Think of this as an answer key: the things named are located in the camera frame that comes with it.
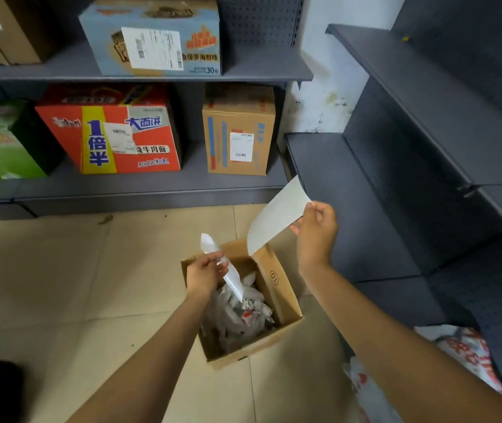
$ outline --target blue box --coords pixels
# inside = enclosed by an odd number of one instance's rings
[[[103,75],[222,75],[215,0],[94,0],[79,20]]]

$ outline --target red box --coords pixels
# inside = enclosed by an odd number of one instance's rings
[[[56,84],[36,110],[83,174],[180,170],[166,84]]]

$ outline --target beige floor tile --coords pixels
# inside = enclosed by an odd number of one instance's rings
[[[249,360],[216,371],[197,339],[163,422],[255,423]]]
[[[180,262],[200,252],[200,233],[236,238],[232,206],[116,214],[92,288],[92,319],[172,311],[184,299]]]
[[[64,379],[79,329],[79,324],[64,324],[0,330],[0,360],[15,362],[25,370],[24,421],[44,407]]]
[[[249,358],[257,423],[352,422],[356,405],[337,330],[315,298],[304,297],[301,306],[304,321]]]
[[[236,205],[233,206],[235,212],[235,228],[237,238],[242,239],[247,236],[249,226],[255,217],[266,205]],[[270,242],[277,258],[283,266],[284,272],[292,284],[297,297],[309,295],[310,291],[302,277],[298,274],[298,259],[296,257],[296,236],[289,229],[285,228],[277,234]]]
[[[30,423],[63,423],[165,323],[170,313],[86,321],[57,385],[42,392]]]
[[[0,325],[84,318],[108,227],[102,215],[0,221]]]

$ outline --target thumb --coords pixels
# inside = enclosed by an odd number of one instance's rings
[[[306,203],[304,208],[304,222],[305,223],[317,223],[318,217],[316,214],[316,208],[312,202]]]

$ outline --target hand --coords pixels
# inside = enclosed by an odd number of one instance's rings
[[[218,264],[223,252],[201,256],[186,270],[187,297],[203,298],[206,302],[218,288],[218,282],[227,273],[227,262]]]
[[[298,226],[290,229],[298,236],[298,271],[303,277],[312,270],[329,266],[329,255],[337,236],[335,211],[325,203],[306,204]]]

